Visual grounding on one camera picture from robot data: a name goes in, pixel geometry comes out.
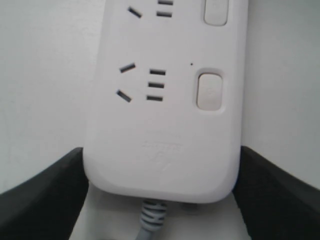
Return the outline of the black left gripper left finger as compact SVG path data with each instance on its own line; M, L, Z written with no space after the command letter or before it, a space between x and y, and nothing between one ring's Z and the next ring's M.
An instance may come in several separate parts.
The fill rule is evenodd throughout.
M83 149L0 195L2 240L70 239L89 189Z

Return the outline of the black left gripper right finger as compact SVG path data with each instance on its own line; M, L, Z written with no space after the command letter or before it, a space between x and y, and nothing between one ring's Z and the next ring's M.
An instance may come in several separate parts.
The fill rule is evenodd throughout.
M318 240L320 191L242 146L232 190L252 240Z

